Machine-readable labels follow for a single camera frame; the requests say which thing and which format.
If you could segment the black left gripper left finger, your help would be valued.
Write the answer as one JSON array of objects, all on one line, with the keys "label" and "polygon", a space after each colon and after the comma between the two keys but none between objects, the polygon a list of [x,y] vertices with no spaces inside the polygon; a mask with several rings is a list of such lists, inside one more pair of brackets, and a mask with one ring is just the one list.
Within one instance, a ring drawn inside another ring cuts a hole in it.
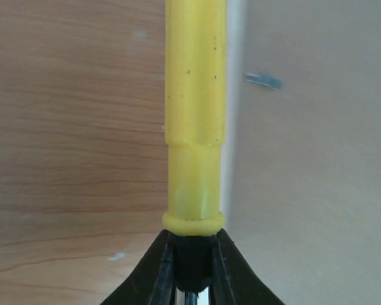
[{"label": "black left gripper left finger", "polygon": [[173,283],[173,248],[170,234],[162,230],[140,262],[103,302],[103,305],[169,305],[176,301]]}]

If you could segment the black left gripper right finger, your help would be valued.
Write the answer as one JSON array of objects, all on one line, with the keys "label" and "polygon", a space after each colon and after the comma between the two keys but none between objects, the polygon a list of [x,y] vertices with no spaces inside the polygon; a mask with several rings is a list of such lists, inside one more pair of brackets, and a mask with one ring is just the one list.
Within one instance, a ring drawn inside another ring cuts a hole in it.
[{"label": "black left gripper right finger", "polygon": [[218,243],[212,250],[210,304],[283,305],[254,273],[225,230],[216,234]]}]

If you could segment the blue wooden picture frame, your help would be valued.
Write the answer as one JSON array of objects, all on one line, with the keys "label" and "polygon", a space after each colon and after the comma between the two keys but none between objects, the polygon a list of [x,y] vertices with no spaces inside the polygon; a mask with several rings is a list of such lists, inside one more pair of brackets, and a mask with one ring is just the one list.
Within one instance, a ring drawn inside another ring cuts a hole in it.
[{"label": "blue wooden picture frame", "polygon": [[229,1],[227,35],[230,236],[286,304],[381,304],[381,1]]}]

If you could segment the yellow handled screwdriver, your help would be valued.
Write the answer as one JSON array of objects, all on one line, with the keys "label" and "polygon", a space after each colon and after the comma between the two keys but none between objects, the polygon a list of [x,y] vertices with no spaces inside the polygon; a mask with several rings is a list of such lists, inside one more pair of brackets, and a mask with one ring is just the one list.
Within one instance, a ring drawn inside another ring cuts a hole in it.
[{"label": "yellow handled screwdriver", "polygon": [[165,139],[168,209],[177,236],[212,236],[220,211],[220,150],[225,133],[227,3],[167,1]]}]

